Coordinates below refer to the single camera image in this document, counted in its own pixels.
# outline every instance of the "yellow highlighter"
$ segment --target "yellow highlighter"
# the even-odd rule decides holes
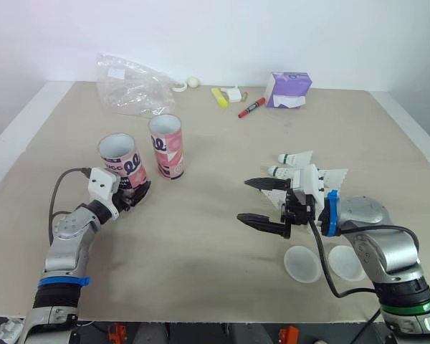
[[[219,88],[213,87],[211,89],[212,91],[212,95],[214,95],[216,102],[218,103],[218,105],[220,105],[222,108],[227,108],[229,107],[229,103],[226,100],[225,97],[223,97],[221,91]]]

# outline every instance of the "white can lid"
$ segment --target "white can lid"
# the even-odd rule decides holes
[[[331,269],[343,280],[357,282],[366,277],[360,260],[352,247],[336,246],[328,255]]]
[[[288,274],[301,283],[313,283],[322,275],[317,255],[304,246],[290,247],[285,252],[284,265]]]

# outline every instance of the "blue ring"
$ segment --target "blue ring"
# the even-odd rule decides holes
[[[333,237],[336,235],[336,226],[338,225],[338,190],[329,192],[327,199],[330,202],[330,228],[327,237]]]
[[[91,277],[62,277],[62,276],[56,276],[56,277],[47,277],[44,279],[41,279],[38,283],[38,286],[41,287],[42,285],[53,285],[54,283],[72,283],[74,285],[81,285],[82,287],[85,287],[91,282]]]

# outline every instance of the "green ring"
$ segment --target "green ring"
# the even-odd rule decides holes
[[[420,315],[430,312],[430,301],[423,305],[413,307],[395,307],[382,305],[382,309],[388,313],[397,315]]]

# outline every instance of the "pink cylindrical can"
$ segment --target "pink cylindrical can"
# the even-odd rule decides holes
[[[108,170],[121,177],[120,188],[126,195],[132,195],[146,182],[145,167],[131,136],[124,133],[106,136],[99,142],[98,150]]]
[[[181,177],[185,168],[180,119],[174,115],[157,115],[151,118],[148,127],[159,171],[166,178]]]

